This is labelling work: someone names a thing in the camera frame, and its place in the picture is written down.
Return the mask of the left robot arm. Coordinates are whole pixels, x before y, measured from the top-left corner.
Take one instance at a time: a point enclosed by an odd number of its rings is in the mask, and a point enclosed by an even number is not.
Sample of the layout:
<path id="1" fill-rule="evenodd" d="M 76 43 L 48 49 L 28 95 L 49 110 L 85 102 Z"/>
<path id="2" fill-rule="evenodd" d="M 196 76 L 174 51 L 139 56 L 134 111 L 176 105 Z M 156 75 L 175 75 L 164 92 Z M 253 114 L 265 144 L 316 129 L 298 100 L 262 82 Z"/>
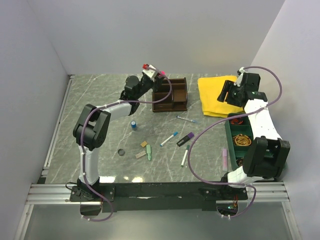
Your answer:
<path id="1" fill-rule="evenodd" d="M 84 106 L 73 129 L 73 136 L 80 151 L 78 181 L 86 184 L 82 189 L 82 195 L 88 201 L 94 201 L 100 195 L 100 188 L 95 185 L 100 179 L 99 150 L 106 139 L 109 124 L 113 120 L 135 113 L 140 105 L 139 98 L 149 90 L 156 92 L 167 79 L 160 73 L 155 77 L 149 77 L 144 73 L 141 78 L 131 75 L 126 78 L 124 90 L 116 102 L 103 106 Z"/>

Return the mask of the green cap white marker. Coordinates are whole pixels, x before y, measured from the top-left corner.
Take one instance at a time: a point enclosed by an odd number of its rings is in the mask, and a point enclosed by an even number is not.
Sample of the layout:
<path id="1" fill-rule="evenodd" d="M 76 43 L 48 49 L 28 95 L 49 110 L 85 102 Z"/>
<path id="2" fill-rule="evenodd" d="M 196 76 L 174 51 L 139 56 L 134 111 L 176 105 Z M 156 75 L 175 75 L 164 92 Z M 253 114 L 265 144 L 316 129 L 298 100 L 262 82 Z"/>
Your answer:
<path id="1" fill-rule="evenodd" d="M 186 147 L 186 149 L 185 149 L 185 151 L 184 151 L 184 154 L 183 154 L 183 158 L 182 158 L 181 164 L 180 164 L 181 167 L 184 167 L 184 165 L 185 165 L 185 163 L 186 163 L 189 149 L 190 149 L 190 145 L 187 145 L 187 147 Z"/>

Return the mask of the black purple highlighter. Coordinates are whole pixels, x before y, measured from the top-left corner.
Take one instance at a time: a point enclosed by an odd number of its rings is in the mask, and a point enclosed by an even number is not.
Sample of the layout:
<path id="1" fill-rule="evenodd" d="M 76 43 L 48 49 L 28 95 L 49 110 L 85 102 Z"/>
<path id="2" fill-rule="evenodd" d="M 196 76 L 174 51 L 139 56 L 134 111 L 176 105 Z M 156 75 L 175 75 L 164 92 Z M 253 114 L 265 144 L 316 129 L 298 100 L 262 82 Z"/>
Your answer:
<path id="1" fill-rule="evenodd" d="M 188 133 L 186 136 L 184 136 L 183 138 L 181 138 L 177 143 L 176 145 L 178 147 L 181 147 L 182 145 L 184 145 L 185 143 L 187 143 L 189 140 L 191 140 L 193 137 L 194 137 L 194 133 L 193 132 L 190 132 Z"/>

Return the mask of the blue-capped white pen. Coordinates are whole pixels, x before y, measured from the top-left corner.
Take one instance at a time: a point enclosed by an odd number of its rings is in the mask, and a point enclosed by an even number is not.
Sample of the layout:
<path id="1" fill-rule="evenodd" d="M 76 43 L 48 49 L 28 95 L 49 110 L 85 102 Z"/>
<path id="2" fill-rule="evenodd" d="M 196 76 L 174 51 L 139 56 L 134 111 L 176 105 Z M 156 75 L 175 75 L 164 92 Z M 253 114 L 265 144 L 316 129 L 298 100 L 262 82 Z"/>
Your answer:
<path id="1" fill-rule="evenodd" d="M 177 119 L 180 119 L 180 120 L 184 120 L 184 121 L 187 121 L 187 122 L 191 122 L 191 123 L 194 123 L 194 124 L 197 124 L 198 122 L 194 119 L 190 119 L 190 118 L 187 118 L 187 117 L 182 117 L 182 116 L 179 116 L 177 115 L 176 116 Z"/>

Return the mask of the pink eraser stick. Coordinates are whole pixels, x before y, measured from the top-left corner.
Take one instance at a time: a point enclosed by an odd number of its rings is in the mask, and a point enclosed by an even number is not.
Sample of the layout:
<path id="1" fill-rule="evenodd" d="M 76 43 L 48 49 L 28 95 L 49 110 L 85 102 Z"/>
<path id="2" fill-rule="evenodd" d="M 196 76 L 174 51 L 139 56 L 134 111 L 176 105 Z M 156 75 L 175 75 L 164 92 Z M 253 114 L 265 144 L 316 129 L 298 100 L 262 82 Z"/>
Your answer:
<path id="1" fill-rule="evenodd" d="M 228 150 L 226 148 L 222 149 L 222 170 L 228 171 Z"/>

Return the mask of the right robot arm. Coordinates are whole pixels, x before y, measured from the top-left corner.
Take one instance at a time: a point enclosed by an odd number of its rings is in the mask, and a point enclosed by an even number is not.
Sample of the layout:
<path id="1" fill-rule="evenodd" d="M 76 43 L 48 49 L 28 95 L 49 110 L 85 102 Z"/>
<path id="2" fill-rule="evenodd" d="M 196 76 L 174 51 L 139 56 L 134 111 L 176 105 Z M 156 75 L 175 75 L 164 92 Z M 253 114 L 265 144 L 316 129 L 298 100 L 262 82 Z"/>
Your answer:
<path id="1" fill-rule="evenodd" d="M 219 187 L 220 196 L 231 199 L 237 188 L 244 188 L 256 181 L 277 179 L 281 176 L 290 151 L 290 143 L 283 140 L 272 121 L 269 102 L 264 92 L 259 90 L 261 77 L 247 71 L 238 70 L 236 81 L 226 80 L 217 100 L 241 107 L 239 118 L 248 119 L 253 137 L 242 158 L 242 166 L 227 174 L 227 181 Z"/>

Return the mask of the blue cap white marker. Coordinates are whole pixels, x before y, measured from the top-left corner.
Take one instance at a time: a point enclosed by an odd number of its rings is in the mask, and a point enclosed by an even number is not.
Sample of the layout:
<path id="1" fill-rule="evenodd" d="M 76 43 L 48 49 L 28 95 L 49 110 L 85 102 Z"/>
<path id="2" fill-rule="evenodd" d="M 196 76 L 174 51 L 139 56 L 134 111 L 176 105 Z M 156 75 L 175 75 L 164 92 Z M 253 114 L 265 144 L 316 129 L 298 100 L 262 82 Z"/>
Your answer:
<path id="1" fill-rule="evenodd" d="M 174 132 L 172 135 L 170 135 L 167 139 L 165 139 L 161 144 L 160 147 L 163 147 L 167 142 L 169 142 L 172 138 L 174 138 L 176 135 L 178 134 L 178 132 Z"/>

